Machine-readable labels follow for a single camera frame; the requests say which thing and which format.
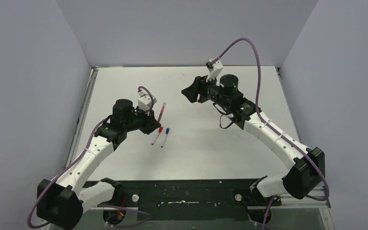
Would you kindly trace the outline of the pink marker pen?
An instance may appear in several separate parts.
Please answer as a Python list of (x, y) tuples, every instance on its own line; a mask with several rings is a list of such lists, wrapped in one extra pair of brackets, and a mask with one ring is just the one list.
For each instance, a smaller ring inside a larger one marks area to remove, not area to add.
[(158, 123), (161, 123), (161, 118), (163, 116), (163, 113), (164, 113), (164, 109), (165, 109), (165, 106), (163, 106), (160, 110), (160, 113), (159, 113), (159, 116), (158, 116)]

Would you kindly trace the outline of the white blue marker pen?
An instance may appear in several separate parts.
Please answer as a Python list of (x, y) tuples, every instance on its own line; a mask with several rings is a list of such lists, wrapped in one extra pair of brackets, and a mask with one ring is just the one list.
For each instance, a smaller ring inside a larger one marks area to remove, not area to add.
[(162, 142), (161, 142), (161, 148), (163, 148), (163, 147), (165, 146), (165, 142), (166, 142), (166, 140), (167, 140), (167, 137), (168, 137), (168, 134), (165, 134), (165, 135), (164, 135), (164, 138), (163, 138), (163, 140), (162, 140)]

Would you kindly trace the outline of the white red marker pen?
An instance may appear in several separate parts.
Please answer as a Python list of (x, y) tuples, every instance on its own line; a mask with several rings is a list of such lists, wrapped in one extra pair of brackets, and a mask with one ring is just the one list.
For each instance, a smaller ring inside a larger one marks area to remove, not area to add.
[(155, 139), (152, 141), (151, 145), (156, 144), (156, 142), (157, 142), (157, 140), (158, 140), (158, 138), (159, 138), (160, 134), (161, 134), (161, 132), (158, 132), (158, 133), (157, 133), (157, 135), (156, 135)]

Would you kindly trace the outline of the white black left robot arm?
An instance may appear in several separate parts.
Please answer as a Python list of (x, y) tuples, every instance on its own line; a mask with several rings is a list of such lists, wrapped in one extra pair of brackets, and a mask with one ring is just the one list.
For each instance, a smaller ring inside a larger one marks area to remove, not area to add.
[(122, 201), (121, 184), (104, 178), (91, 188), (83, 186), (101, 164), (127, 138), (128, 132), (150, 134), (161, 124), (154, 116), (156, 99), (141, 96), (137, 107), (128, 99), (118, 99), (112, 113), (92, 130), (83, 152), (52, 180), (44, 179), (37, 188), (36, 215), (64, 230), (73, 229), (89, 209), (107, 202)]

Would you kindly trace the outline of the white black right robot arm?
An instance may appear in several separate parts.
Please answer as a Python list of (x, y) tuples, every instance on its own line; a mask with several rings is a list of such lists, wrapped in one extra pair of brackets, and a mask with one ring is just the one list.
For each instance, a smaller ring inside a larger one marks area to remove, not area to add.
[(238, 77), (232, 74), (222, 76), (219, 82), (198, 76), (181, 93), (191, 103), (212, 101), (215, 107), (220, 106), (221, 115), (260, 140), (289, 170), (285, 175), (264, 176), (254, 182), (250, 191), (256, 202), (284, 194), (296, 199), (309, 197), (325, 176), (324, 152), (318, 147), (311, 149), (282, 131), (244, 97), (238, 83)]

